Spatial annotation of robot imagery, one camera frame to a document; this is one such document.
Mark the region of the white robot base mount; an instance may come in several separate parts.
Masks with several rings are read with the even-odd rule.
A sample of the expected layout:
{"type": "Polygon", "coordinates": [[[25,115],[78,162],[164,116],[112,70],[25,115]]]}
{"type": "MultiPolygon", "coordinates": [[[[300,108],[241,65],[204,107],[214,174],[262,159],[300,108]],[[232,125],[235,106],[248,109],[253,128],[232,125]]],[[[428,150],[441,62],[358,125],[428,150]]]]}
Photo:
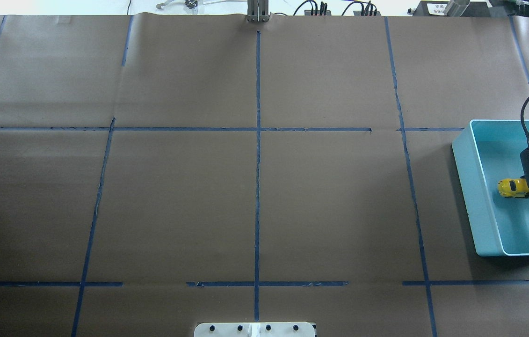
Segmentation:
{"type": "Polygon", "coordinates": [[[203,322],[194,337],[317,337],[311,322],[203,322]]]}

